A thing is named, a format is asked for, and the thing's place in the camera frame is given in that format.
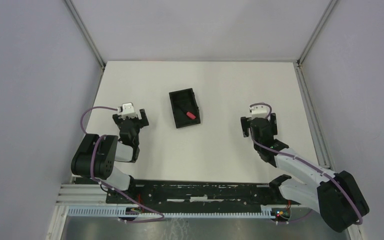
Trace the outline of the red handled screwdriver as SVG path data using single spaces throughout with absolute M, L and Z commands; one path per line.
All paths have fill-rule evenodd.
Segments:
M 178 108 L 191 120 L 195 120 L 197 117 L 189 110 L 179 105 Z

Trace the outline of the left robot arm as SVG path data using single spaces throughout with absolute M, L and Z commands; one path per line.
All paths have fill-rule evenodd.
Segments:
M 119 130 L 118 135 L 85 134 L 71 161 L 71 172 L 76 176 L 90 178 L 111 190 L 132 191 L 133 176 L 115 167 L 115 162 L 135 163 L 140 153 L 139 133 L 149 125 L 144 109 L 119 109 L 112 119 Z

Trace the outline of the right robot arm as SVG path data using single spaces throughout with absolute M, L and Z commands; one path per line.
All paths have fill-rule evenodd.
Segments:
M 277 195 L 319 213 L 324 222 L 339 233 L 363 223 L 370 208 L 351 173 L 313 164 L 276 139 L 274 113 L 269 117 L 243 116 L 240 124 L 243 136 L 251 138 L 259 157 L 286 172 L 269 184 Z

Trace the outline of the black plastic bin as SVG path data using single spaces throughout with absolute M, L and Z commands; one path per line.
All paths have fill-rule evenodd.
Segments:
M 200 110 L 192 88 L 170 92 L 169 100 L 177 129 L 201 124 Z

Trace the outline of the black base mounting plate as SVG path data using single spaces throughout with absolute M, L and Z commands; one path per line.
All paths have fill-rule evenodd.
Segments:
M 202 182 L 136 179 L 125 193 L 145 206 L 142 213 L 162 214 L 258 213 L 261 206 L 297 206 L 275 193 L 267 183 Z

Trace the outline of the front aluminium extrusion rails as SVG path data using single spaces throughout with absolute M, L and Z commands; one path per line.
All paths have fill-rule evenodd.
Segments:
M 114 190 L 97 184 L 64 184 L 61 186 L 57 203 L 68 205 L 96 205 L 96 206 L 137 206 L 139 202 L 131 202 Z M 280 207 L 269 205 L 263 207 Z

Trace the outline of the right aluminium frame rail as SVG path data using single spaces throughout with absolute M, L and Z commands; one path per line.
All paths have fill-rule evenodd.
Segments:
M 293 63 L 317 162 L 322 167 L 330 170 L 335 169 L 335 163 L 320 122 L 315 94 L 309 87 L 309 81 L 306 78 L 305 66 L 308 56 L 310 55 L 315 43 L 324 30 L 338 3 L 338 0 L 330 0 L 328 2 L 328 5 L 324 9 L 301 54 L 299 55 L 299 58 Z

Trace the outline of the aluminium frame rail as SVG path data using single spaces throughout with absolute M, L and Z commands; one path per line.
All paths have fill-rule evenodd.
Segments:
M 88 45 L 91 52 L 93 53 L 93 55 L 94 55 L 98 65 L 100 66 L 101 70 L 104 71 L 106 68 L 106 62 L 104 61 L 104 58 L 102 57 L 100 51 L 98 50 L 90 32 L 88 31 L 87 26 L 84 23 L 80 13 L 78 12 L 74 2 L 72 0 L 63 0 L 63 3 L 67 7 L 69 14 L 71 15 L 77 28 L 80 30 L 80 33 L 81 33 L 83 39 L 85 40 L 85 42 Z
M 330 170 L 335 169 L 335 163 L 320 122 L 315 94 L 309 87 L 309 81 L 306 78 L 305 66 L 308 56 L 310 55 L 315 43 L 324 30 L 338 3 L 338 0 L 330 0 L 328 2 L 328 5 L 324 9 L 301 54 L 299 55 L 299 58 L 293 63 L 317 162 L 322 167 Z

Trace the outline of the left aluminium frame rail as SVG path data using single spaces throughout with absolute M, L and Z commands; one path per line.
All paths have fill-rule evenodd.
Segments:
M 100 51 L 98 50 L 90 32 L 88 31 L 87 26 L 84 23 L 80 13 L 78 12 L 74 2 L 72 0 L 63 0 L 63 3 L 67 7 L 69 14 L 71 15 L 77 28 L 80 30 L 80 33 L 81 33 L 83 39 L 85 40 L 85 42 L 88 45 L 91 52 L 93 53 L 93 55 L 94 55 L 98 65 L 100 66 L 101 70 L 104 71 L 106 68 L 106 62 L 104 61 L 104 58 L 102 57 Z

